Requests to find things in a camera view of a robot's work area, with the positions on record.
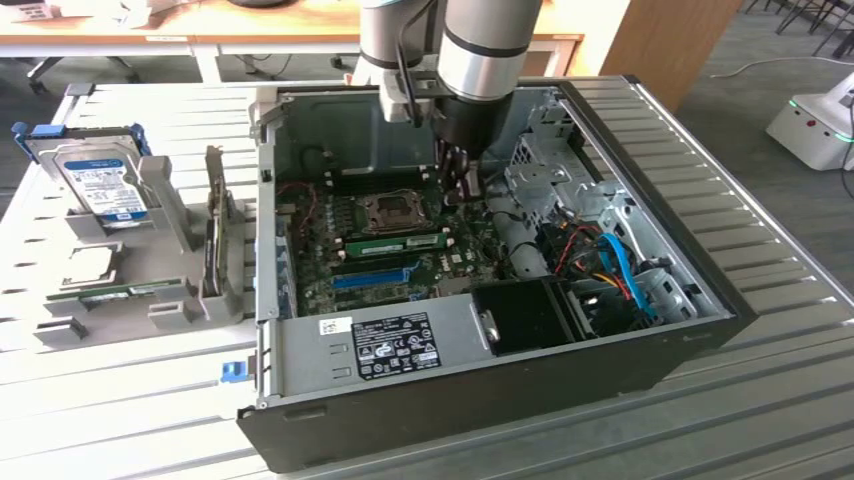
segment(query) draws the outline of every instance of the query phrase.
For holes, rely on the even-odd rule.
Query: ribbed metal surface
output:
[[[651,107],[641,89],[620,78],[573,84],[762,317],[648,392],[288,478],[766,479],[854,472],[854,330],[846,328],[854,310],[846,294],[680,126]],[[204,196],[196,178],[201,151],[190,146],[204,142],[184,139],[233,125],[222,141],[233,155],[228,178],[250,198],[240,90],[104,86],[72,115],[78,124],[97,121],[144,97],[149,123],[160,119],[174,127],[149,126],[152,140],[185,146],[185,162],[176,163],[185,199]],[[164,114],[176,112],[169,104],[185,106],[192,98],[210,105]],[[242,402],[238,390],[214,386],[218,365],[245,355],[252,344],[246,323],[64,352],[0,355],[0,428],[16,432],[0,436],[0,476],[269,478],[232,421],[220,417]]]

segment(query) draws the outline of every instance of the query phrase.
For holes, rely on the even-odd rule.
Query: circuit board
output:
[[[341,183],[280,188],[299,316],[455,295],[503,278],[485,202],[443,209],[425,172],[368,185]]]

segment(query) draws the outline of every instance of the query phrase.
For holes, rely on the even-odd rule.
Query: blue pcie slot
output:
[[[419,267],[420,263],[421,262],[417,262],[413,266],[399,270],[333,277],[332,288],[337,290],[341,288],[372,287],[375,285],[385,285],[389,283],[408,283],[409,275]]]

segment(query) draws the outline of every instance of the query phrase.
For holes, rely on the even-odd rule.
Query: wooden table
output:
[[[551,0],[543,4],[525,74],[563,75],[583,35],[561,29]],[[216,58],[250,54],[359,52],[357,0],[301,0],[268,9],[202,0],[154,15],[126,30],[96,18],[0,22],[0,56],[190,55],[204,83],[221,82]]]

